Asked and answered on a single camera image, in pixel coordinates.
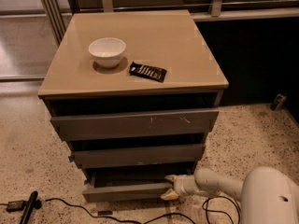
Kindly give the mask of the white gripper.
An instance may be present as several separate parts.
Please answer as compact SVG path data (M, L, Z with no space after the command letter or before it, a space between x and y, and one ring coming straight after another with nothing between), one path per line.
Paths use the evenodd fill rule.
M164 201L176 200L178 196L193 195L197 191L197 185L193 175L167 175L165 179L174 183L174 189L169 189L160 196Z

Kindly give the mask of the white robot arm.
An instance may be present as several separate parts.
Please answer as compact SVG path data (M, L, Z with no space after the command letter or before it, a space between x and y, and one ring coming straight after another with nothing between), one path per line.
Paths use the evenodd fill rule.
M172 182L161 195L165 201L189 195L211 198L223 192L241 202L241 224L298 224L299 186L274 168L253 168L243 181L204 167L193 175L167 175L165 179Z

